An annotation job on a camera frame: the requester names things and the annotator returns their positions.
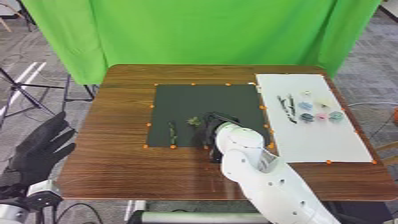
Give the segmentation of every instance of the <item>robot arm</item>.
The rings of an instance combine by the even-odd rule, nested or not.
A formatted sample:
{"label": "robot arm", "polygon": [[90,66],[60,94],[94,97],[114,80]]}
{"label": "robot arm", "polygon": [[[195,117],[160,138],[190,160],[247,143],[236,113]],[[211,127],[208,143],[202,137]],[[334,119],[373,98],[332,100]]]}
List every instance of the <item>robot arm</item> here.
{"label": "robot arm", "polygon": [[263,148],[263,136],[225,122],[215,130],[222,174],[272,223],[339,223],[288,163]]}

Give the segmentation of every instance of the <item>black object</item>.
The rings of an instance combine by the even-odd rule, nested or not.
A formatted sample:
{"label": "black object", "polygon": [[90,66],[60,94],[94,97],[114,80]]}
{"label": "black object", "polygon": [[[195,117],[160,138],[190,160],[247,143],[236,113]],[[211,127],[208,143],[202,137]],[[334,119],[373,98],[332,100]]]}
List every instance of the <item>black object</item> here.
{"label": "black object", "polygon": [[231,122],[240,125],[240,120],[236,117],[231,117],[227,114],[218,112],[206,113],[202,117],[202,125],[197,134],[202,136],[202,144],[209,147],[209,161],[211,163],[220,163],[222,161],[222,153],[215,144],[215,131],[222,123]]}
{"label": "black object", "polygon": [[384,202],[323,202],[341,224],[380,224],[392,220]]}
{"label": "black object", "polygon": [[297,121],[295,121],[295,119],[293,119],[293,116],[295,116],[295,115],[289,115],[288,107],[286,107],[286,104],[284,104],[286,99],[282,99],[282,97],[281,97],[281,96],[277,96],[277,100],[279,100],[279,102],[281,102],[281,106],[282,106],[282,110],[284,110],[284,113],[286,113],[288,119],[289,119],[291,123],[295,123],[295,124],[297,124]]}
{"label": "black object", "polygon": [[28,13],[28,10],[26,10],[26,7],[21,3],[21,0],[16,0],[18,3],[19,3],[19,6],[21,6],[21,15],[25,17],[25,22],[26,22],[26,27],[28,27],[28,32],[32,32],[32,29],[30,29],[30,24],[35,25],[35,21],[34,21],[34,18],[30,16],[30,13]]}
{"label": "black object", "polygon": [[18,145],[14,157],[0,176],[0,188],[12,186],[28,188],[32,184],[44,181],[55,164],[73,152],[74,143],[58,149],[74,134],[74,130],[71,130],[58,136],[67,127],[64,118],[66,113],[62,112],[42,123]]}
{"label": "black object", "polygon": [[142,215],[144,215],[144,210],[137,210],[135,212],[133,212],[133,215],[131,215],[131,217],[129,217],[129,219],[128,219],[128,224],[142,224]]}
{"label": "black object", "polygon": [[[10,116],[14,116],[16,114],[23,113],[25,111],[28,111],[32,109],[41,109],[44,112],[48,112],[51,115],[55,115],[55,113],[51,112],[51,110],[48,109],[48,107],[44,106],[44,104],[41,103],[41,101],[44,99],[48,90],[50,89],[64,89],[64,87],[34,85],[34,84],[23,84],[23,83],[16,82],[2,68],[0,68],[0,74],[2,74],[2,76],[5,78],[5,81],[10,84],[9,98],[7,98],[5,109],[3,109],[3,113],[2,113],[2,117],[0,117],[0,129],[2,129],[2,125],[3,125],[5,118],[10,117]],[[30,93],[26,92],[26,90],[21,88],[23,86],[30,86],[30,87],[44,88],[46,89],[39,100],[34,98],[34,96],[30,95]],[[9,106],[10,106],[10,98],[14,96],[16,91],[21,93],[21,96],[26,98],[28,102],[32,103],[32,107],[28,107],[21,111],[14,112],[12,114],[7,114],[7,112],[9,112]]]}
{"label": "black object", "polygon": [[41,211],[46,207],[58,206],[62,200],[62,197],[51,191],[44,191],[28,196],[25,203],[32,211]]}
{"label": "black object", "polygon": [[266,122],[256,86],[158,85],[147,145],[170,146],[169,121],[174,121],[177,147],[202,148],[202,136],[197,135],[197,128],[188,125],[186,120],[193,117],[202,118],[213,111],[240,119],[241,126],[259,132],[266,143],[268,131],[263,128]]}
{"label": "black object", "polygon": [[71,99],[71,98],[67,98],[67,94],[69,94],[69,85],[71,85],[71,75],[67,74],[67,78],[66,78],[66,87],[64,87],[66,91],[64,91],[62,111],[66,111],[66,103],[67,103],[67,102],[73,102],[73,101],[92,102],[92,100],[94,100],[94,98],[96,98],[96,95],[94,95],[94,93],[96,93],[96,91],[94,91],[94,87],[96,87],[96,85],[92,85],[92,89],[89,88],[87,85],[83,85],[83,89],[85,89],[85,91],[87,91],[87,94],[89,94],[89,97],[90,97],[90,98],[87,98],[87,99]]}

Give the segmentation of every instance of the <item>metal rod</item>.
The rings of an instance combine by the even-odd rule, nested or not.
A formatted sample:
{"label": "metal rod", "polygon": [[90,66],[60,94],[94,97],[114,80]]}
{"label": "metal rod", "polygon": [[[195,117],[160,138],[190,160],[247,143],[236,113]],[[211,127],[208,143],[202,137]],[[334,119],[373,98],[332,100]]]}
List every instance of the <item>metal rod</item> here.
{"label": "metal rod", "polygon": [[16,92],[16,89],[10,87],[10,90],[9,90],[9,99],[7,99],[7,103],[5,103],[5,106],[3,106],[3,112],[2,112],[2,117],[0,117],[0,130],[2,130],[2,126],[3,126],[3,120],[7,118],[9,104],[10,104],[10,98],[14,96],[14,92]]}
{"label": "metal rod", "polygon": [[35,85],[35,84],[23,84],[23,83],[19,83],[19,85],[30,86],[30,87],[51,88],[51,89],[64,89],[64,87],[58,87],[58,86],[44,86],[44,85]]}
{"label": "metal rod", "polygon": [[142,223],[249,224],[249,223],[270,223],[270,222],[259,213],[144,212]]}
{"label": "metal rod", "polygon": [[90,95],[90,100],[94,100],[94,94],[92,94],[92,92],[90,92],[90,88],[89,88],[89,86],[83,85],[83,88],[85,88],[85,91],[87,91],[87,93],[89,93],[89,95]]}
{"label": "metal rod", "polygon": [[66,102],[67,102],[67,93],[69,93],[69,82],[71,82],[71,75],[67,74],[66,77],[66,87],[64,87],[64,101],[62,101],[62,110],[66,111]]}
{"label": "metal rod", "polygon": [[3,74],[3,78],[7,79],[7,82],[10,83],[10,85],[18,86],[14,79],[10,78],[9,73],[3,71],[2,68],[0,68],[0,73]]}
{"label": "metal rod", "polygon": [[30,93],[25,91],[25,89],[19,88],[18,91],[25,95],[30,103],[37,106],[37,108],[41,108],[42,111],[46,111],[51,115],[55,115],[53,111],[48,109],[48,107],[44,106],[44,104],[37,101],[37,99],[34,98],[34,96],[30,95]]}

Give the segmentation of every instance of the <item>black cable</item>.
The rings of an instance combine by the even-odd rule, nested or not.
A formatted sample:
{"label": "black cable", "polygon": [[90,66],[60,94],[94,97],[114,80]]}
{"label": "black cable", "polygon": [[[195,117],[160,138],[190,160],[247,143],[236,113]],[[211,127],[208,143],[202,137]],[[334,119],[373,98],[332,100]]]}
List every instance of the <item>black cable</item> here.
{"label": "black cable", "polygon": [[58,211],[58,205],[53,205],[51,207],[53,224],[57,224],[57,211]]}
{"label": "black cable", "polygon": [[55,224],[58,224],[58,221],[60,221],[60,219],[62,219],[62,217],[64,217],[64,215],[66,215],[66,212],[67,212],[67,211],[71,210],[71,208],[73,208],[74,206],[78,206],[78,205],[83,205],[83,206],[90,209],[90,211],[92,211],[94,214],[96,214],[96,218],[98,218],[99,224],[103,224],[103,219],[101,219],[99,213],[98,213],[94,207],[92,207],[89,204],[85,204],[85,203],[76,203],[76,204],[73,204],[73,205],[66,208],[64,212],[60,213],[60,216],[58,216],[58,219],[57,219],[57,221],[55,221]]}
{"label": "black cable", "polygon": [[44,213],[42,213],[42,209],[35,213],[35,224],[44,224]]}
{"label": "black cable", "polygon": [[376,129],[376,131],[373,132],[373,134],[371,134],[371,136],[369,136],[369,140],[371,140],[371,138],[375,137],[375,135],[378,134],[380,130],[384,129],[384,127],[385,127],[385,125],[387,125],[387,123],[389,123],[389,121],[391,121],[391,119],[392,119],[392,117],[394,117],[394,113],[392,113],[392,115],[391,115],[387,121],[384,122],[382,127],[380,127],[380,128]]}

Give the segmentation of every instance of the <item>green backdrop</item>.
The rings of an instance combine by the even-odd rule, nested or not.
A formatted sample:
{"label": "green backdrop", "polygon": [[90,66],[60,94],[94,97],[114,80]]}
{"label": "green backdrop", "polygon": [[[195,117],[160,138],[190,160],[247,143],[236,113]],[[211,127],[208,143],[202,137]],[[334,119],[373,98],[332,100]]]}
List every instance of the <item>green backdrop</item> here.
{"label": "green backdrop", "polygon": [[114,64],[318,65],[336,74],[380,0],[23,0],[67,71]]}

